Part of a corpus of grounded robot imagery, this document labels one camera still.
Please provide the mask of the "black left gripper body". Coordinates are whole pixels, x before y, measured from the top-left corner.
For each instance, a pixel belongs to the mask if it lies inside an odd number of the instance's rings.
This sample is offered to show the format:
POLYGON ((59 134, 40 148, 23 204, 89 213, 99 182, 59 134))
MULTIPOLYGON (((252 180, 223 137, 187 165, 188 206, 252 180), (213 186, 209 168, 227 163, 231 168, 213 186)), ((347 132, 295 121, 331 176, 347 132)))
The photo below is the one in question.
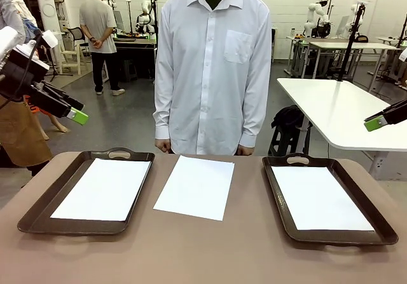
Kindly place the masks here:
POLYGON ((31 60, 17 48, 12 49, 1 68, 4 79, 1 81, 1 95, 20 100, 24 95, 35 95, 50 66, 32 58, 31 60))

